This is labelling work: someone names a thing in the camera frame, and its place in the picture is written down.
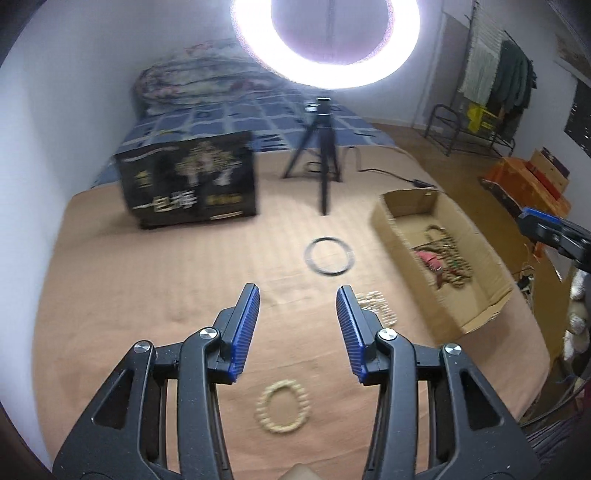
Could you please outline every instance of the hanging towel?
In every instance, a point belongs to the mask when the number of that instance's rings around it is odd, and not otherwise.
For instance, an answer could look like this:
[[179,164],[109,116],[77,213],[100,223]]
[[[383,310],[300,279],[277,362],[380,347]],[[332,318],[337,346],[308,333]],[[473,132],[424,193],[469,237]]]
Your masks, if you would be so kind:
[[480,5],[476,6],[472,22],[472,42],[460,92],[472,102],[486,105],[507,36]]

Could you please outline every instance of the black poster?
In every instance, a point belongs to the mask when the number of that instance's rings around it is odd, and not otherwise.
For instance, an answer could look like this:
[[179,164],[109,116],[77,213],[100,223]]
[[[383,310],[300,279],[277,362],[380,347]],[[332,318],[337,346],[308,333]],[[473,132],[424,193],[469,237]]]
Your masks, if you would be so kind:
[[564,131],[591,157],[591,88],[581,81]]

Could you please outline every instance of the electrical cord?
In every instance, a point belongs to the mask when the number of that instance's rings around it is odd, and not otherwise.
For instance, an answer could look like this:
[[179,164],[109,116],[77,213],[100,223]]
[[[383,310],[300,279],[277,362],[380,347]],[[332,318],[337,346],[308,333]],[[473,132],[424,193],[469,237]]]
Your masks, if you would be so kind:
[[568,405],[571,401],[573,401],[577,395],[579,395],[583,389],[585,388],[585,386],[587,385],[587,382],[589,380],[586,380],[579,388],[577,388],[577,390],[575,390],[569,397],[567,397],[565,400],[563,400],[562,402],[558,403],[558,405],[556,405],[554,408],[552,408],[551,410],[547,411],[546,413],[540,415],[539,417],[536,417],[534,419],[528,420],[525,423],[521,423],[519,426],[524,429],[526,427],[529,427],[530,425],[533,425],[534,423],[538,423],[542,420],[545,420],[546,418],[548,418],[550,415],[552,415],[553,413],[556,413],[557,411],[561,410],[563,407],[565,407],[566,405]]
[[[345,154],[343,155],[342,159],[341,159],[341,170],[343,169],[343,165],[345,164],[344,160],[346,158],[346,154],[348,153],[349,150],[355,150],[355,154],[356,154],[356,159],[355,159],[355,167],[357,169],[358,172],[367,172],[367,171],[373,171],[375,173],[382,173],[384,175],[390,175],[398,180],[402,180],[402,181],[406,181],[410,184],[412,184],[414,187],[418,188],[418,189],[436,189],[437,186],[433,185],[432,183],[426,182],[426,181],[422,181],[419,179],[407,179],[405,177],[402,177],[400,175],[398,175],[397,173],[393,173],[391,171],[387,171],[387,170],[380,170],[379,168],[362,168],[361,165],[361,150],[358,147],[355,146],[350,146],[350,147],[345,147]],[[397,151],[402,151],[403,153],[405,153],[406,155],[408,155],[409,157],[412,158],[412,156],[405,152],[404,150],[400,149],[400,148],[393,148],[393,150],[397,150]],[[306,149],[306,151],[318,158],[320,158],[320,154],[318,152],[315,152],[313,150],[310,150],[309,148]],[[320,165],[320,162],[318,161],[309,161],[306,163],[306,167],[308,169],[309,173],[320,173],[320,170],[313,170],[311,168],[311,166],[314,165]]]

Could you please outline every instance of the orange box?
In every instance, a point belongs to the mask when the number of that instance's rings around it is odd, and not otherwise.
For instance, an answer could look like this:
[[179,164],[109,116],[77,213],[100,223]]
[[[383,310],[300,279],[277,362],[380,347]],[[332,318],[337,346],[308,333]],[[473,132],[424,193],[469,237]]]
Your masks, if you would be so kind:
[[566,187],[569,185],[569,181],[564,178],[564,176],[560,173],[560,170],[557,169],[550,160],[542,155],[541,151],[536,150],[531,156],[530,162],[537,170],[544,174],[550,183],[554,185],[556,190],[558,190],[560,193],[563,193],[566,190]]

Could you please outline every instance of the cardboard box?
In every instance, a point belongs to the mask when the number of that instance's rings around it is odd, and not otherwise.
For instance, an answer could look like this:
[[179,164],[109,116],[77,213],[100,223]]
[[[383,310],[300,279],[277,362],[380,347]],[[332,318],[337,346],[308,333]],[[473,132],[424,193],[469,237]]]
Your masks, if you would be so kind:
[[531,156],[530,163],[550,181],[552,185],[561,194],[564,193],[566,187],[569,185],[569,181],[564,178],[560,173],[560,170],[552,163],[551,160],[547,159],[542,152],[536,150]]
[[[377,231],[438,343],[458,340],[501,311],[513,292],[513,279],[501,259],[466,214],[446,194],[432,189],[395,190],[380,197],[372,214]],[[429,242],[429,225],[444,227],[473,270],[462,288],[444,283],[416,255]]]

